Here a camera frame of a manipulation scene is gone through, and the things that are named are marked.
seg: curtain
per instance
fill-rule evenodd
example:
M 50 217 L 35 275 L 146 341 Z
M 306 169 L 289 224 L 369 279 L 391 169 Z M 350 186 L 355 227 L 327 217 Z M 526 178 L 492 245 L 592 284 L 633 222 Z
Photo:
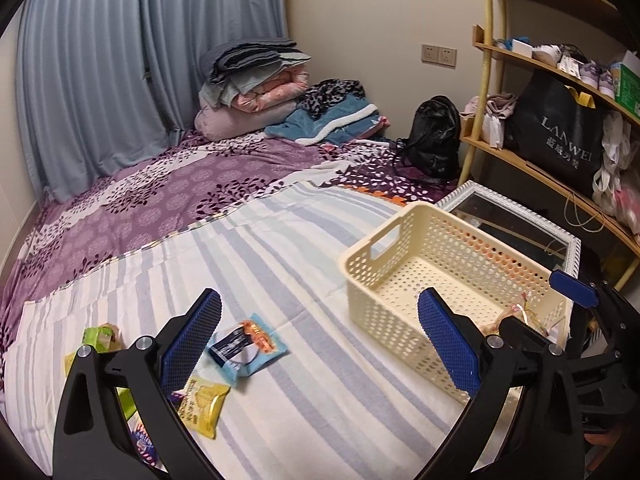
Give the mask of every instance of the curtain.
M 231 40 L 287 34 L 284 0 L 142 0 L 142 9 L 154 94 L 174 134 L 193 126 L 202 54 Z
M 20 134 L 38 198 L 59 202 L 169 145 L 145 81 L 140 0 L 27 0 Z

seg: metal bolt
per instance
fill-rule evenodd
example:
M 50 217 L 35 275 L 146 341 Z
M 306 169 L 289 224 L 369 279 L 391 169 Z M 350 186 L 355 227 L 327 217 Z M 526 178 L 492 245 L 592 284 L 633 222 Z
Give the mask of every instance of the metal bolt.
M 154 340 L 151 339 L 148 335 L 143 335 L 140 339 L 136 341 L 136 348 L 138 350 L 146 350 L 154 343 Z
M 549 351 L 553 355 L 562 355 L 562 349 L 556 343 L 551 343 L 549 345 Z
M 486 339 L 487 344 L 491 348 L 502 348 L 504 346 L 504 341 L 500 336 L 491 335 Z
M 89 345 L 82 345 L 77 352 L 78 357 L 87 357 L 91 353 L 91 347 Z

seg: wall baseboard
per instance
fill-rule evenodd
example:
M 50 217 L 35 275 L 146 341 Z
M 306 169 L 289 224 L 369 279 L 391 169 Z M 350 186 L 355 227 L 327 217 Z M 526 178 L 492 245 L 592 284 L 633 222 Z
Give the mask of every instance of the wall baseboard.
M 38 205 L 38 202 L 34 202 L 31 209 L 29 209 L 29 212 L 22 220 L 22 225 L 11 242 L 11 247 L 7 251 L 4 261 L 0 266 L 0 297 L 2 296 L 6 282 L 9 279 L 11 269 L 13 268 L 15 261 L 18 259 L 20 249 L 22 248 L 24 241 L 27 239 L 27 235 L 36 225 L 36 220 L 38 219 L 39 214 L 40 206 Z

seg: striped bed sheet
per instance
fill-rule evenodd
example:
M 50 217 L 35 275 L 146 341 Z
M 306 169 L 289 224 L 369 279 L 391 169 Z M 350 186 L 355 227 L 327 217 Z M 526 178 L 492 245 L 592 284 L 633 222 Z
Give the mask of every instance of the striped bed sheet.
M 462 406 L 351 322 L 336 263 L 398 209 L 349 189 L 294 184 L 26 304 L 7 353 L 9 425 L 50 474 L 63 357 L 82 330 L 110 322 L 130 344 L 210 286 L 222 296 L 221 328 L 256 312 L 289 346 L 227 396 L 215 440 L 194 434 L 226 478 L 413 478 Z M 196 373 L 223 382 L 206 356 Z M 483 462 L 499 444 L 496 436 Z

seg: laundry basket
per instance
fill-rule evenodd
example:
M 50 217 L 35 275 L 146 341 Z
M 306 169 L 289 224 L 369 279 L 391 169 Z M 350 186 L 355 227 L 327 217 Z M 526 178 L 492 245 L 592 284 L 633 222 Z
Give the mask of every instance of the laundry basket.
M 524 290 L 532 310 L 564 348 L 572 302 L 552 290 L 550 272 L 465 221 L 414 202 L 340 259 L 351 319 L 420 375 L 461 402 L 418 322 L 417 298 L 433 286 L 453 312 L 492 323 Z

